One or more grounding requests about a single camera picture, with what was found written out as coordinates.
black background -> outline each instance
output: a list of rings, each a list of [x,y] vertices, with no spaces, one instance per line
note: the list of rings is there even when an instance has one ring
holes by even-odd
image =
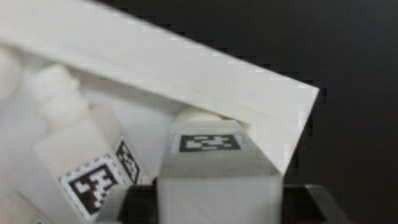
[[[101,1],[322,88],[286,183],[323,184],[357,223],[398,223],[398,1]]]

white box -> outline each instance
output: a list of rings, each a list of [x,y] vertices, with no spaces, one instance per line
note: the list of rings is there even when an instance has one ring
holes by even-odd
[[[82,73],[87,95],[112,105],[151,177],[158,175],[169,125],[186,105],[245,124],[282,177],[318,93],[313,86],[91,1],[3,0],[0,42],[27,56],[27,75],[48,61]],[[21,89],[0,107],[0,152],[7,155],[0,164],[7,164],[2,170],[14,171],[12,176],[0,171],[7,183],[0,197],[18,188],[50,219],[78,223],[32,153],[44,130],[27,98]]]

black surface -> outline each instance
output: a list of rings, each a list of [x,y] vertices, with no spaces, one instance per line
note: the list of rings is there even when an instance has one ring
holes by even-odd
[[[322,185],[286,185],[282,224],[354,224]]]
[[[398,1],[103,2],[322,88],[286,182],[323,184],[359,223],[396,223]]]
[[[155,186],[131,186],[117,221],[123,224],[158,224],[158,195]]]

qr-like code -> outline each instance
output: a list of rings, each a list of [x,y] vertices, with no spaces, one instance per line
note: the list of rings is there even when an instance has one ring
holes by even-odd
[[[60,178],[60,185],[87,221],[94,220],[108,190],[119,183],[126,183],[126,181],[108,155]]]
[[[183,135],[179,152],[240,150],[234,135]]]
[[[137,184],[139,178],[140,178],[140,167],[139,167],[139,164],[137,164],[124,141],[121,141],[119,148],[115,151],[115,156],[119,158],[123,168],[124,168],[128,176],[131,178],[131,182],[133,182],[133,184]]]

white cardboard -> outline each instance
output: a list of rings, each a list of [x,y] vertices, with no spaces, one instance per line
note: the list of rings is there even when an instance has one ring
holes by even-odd
[[[82,0],[2,0],[0,41],[245,122],[284,174],[318,89]]]

